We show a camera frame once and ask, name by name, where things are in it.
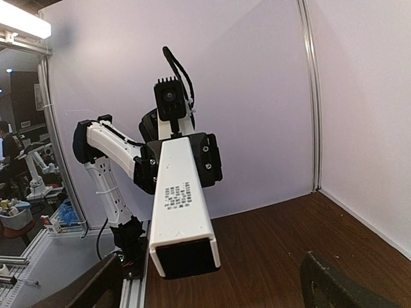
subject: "white backdrop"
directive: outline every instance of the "white backdrop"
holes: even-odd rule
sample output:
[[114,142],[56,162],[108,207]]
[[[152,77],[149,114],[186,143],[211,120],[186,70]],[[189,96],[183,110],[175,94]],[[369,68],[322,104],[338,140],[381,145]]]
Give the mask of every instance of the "white backdrop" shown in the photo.
[[[193,81],[197,131],[217,136],[224,179],[205,190],[211,217],[310,192],[310,92],[294,1],[65,0],[43,12],[53,32],[57,125],[92,226],[104,213],[72,154],[76,123],[110,113],[141,141],[138,124],[155,108],[154,83],[172,73],[164,45]],[[150,219],[153,198],[118,167],[114,172],[132,211]]]
[[411,3],[308,0],[322,188],[411,258]]

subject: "black camera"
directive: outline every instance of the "black camera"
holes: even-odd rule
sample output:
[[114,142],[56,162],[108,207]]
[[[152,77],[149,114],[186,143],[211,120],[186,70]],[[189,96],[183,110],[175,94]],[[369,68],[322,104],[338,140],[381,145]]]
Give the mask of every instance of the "black camera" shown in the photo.
[[159,80],[154,94],[161,121],[176,121],[187,115],[183,84],[176,77]]

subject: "white robotic arm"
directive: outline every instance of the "white robotic arm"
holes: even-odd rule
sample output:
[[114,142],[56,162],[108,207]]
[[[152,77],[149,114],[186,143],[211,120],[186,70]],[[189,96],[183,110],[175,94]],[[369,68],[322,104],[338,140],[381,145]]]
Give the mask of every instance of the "white robotic arm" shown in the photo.
[[39,152],[46,148],[50,148],[51,143],[43,144],[41,142],[34,142],[29,144],[21,154],[17,157],[18,159],[24,159],[26,161],[28,170],[30,172],[30,194],[27,196],[27,200],[35,200],[37,198],[45,197],[53,188],[52,186],[46,186],[42,177],[37,172],[35,163],[41,168],[44,175],[48,173],[58,173],[59,169],[53,163],[46,165],[43,158],[40,156]]
[[74,154],[96,182],[114,242],[128,263],[141,264],[138,238],[144,231],[121,197],[110,159],[142,190],[155,194],[149,249],[159,275],[169,279],[220,267],[202,192],[222,179],[220,154],[213,134],[194,132],[193,100],[175,74],[154,87],[157,109],[139,126],[146,143],[117,130],[111,115],[79,122],[73,140]]

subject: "ceiling light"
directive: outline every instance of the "ceiling light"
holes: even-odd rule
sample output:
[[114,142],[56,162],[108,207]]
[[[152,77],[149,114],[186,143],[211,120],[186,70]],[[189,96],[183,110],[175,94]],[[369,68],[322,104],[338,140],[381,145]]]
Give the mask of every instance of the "ceiling light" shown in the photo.
[[46,39],[51,35],[51,26],[48,22],[3,0],[0,0],[0,24],[41,39]]

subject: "wooden table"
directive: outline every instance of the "wooden table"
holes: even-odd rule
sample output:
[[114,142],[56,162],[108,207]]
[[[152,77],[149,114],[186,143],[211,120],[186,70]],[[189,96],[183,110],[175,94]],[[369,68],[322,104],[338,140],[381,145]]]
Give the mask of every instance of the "wooden table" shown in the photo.
[[310,250],[411,307],[411,262],[319,192],[218,218],[213,226],[221,270],[163,280],[150,260],[146,307],[304,307],[299,266]]

